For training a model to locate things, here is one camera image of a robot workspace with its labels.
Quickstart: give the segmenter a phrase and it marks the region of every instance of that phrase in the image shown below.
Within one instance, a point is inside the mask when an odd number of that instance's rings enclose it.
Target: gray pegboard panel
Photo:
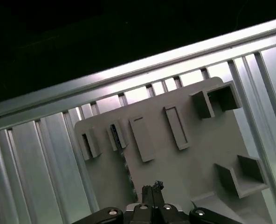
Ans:
[[[207,93],[205,102],[214,112],[209,119],[199,117],[197,101],[192,100],[198,92]],[[221,164],[238,173],[237,155],[248,156],[231,111],[240,106],[233,83],[224,84],[214,77],[79,121],[75,126],[78,140],[83,141],[82,135],[94,128],[101,152],[86,161],[99,207],[125,208],[135,202],[133,188],[141,199],[142,187],[159,180],[165,186],[165,201],[179,204],[185,212],[193,208],[191,198],[215,192],[232,211],[247,207],[270,222],[261,192],[241,199],[228,193],[215,168]],[[112,132],[116,120],[122,134]],[[128,145],[117,150],[122,139],[127,139]]]

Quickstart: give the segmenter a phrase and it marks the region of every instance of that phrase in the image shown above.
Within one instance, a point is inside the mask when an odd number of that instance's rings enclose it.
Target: small black object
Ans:
[[[155,184],[152,187],[152,189],[154,191],[161,191],[161,190],[163,190],[163,188],[164,188],[164,185],[163,185],[162,181],[156,181]]]

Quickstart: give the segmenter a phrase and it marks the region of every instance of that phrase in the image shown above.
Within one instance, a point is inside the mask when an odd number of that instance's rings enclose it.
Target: screw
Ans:
[[[140,205],[140,209],[147,209],[147,206],[145,204]]]
[[[203,216],[204,215],[204,211],[201,210],[196,210],[195,213],[199,216]]]
[[[111,215],[111,216],[114,216],[116,214],[117,214],[117,211],[115,211],[115,210],[110,210],[109,211],[109,215]]]
[[[167,209],[167,210],[170,210],[171,209],[171,206],[170,205],[168,205],[168,204],[166,204],[166,205],[164,205],[164,207],[163,207],[164,209]]]

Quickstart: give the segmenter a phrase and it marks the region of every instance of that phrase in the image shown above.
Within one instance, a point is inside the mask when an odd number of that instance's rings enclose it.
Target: ridged metal sheet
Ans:
[[[25,105],[9,114],[0,111],[0,224],[69,224],[98,210],[74,136],[75,123],[210,77],[236,85],[243,108],[235,116],[248,153],[260,157],[267,168],[271,189],[263,196],[276,224],[274,33],[181,62],[174,57],[165,67],[95,84],[78,94],[72,91],[47,104]],[[106,174],[100,175],[105,181]]]

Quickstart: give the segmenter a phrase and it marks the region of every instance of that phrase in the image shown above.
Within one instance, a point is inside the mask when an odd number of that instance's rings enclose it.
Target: black ceiling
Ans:
[[[276,18],[276,0],[0,5],[0,101]]]

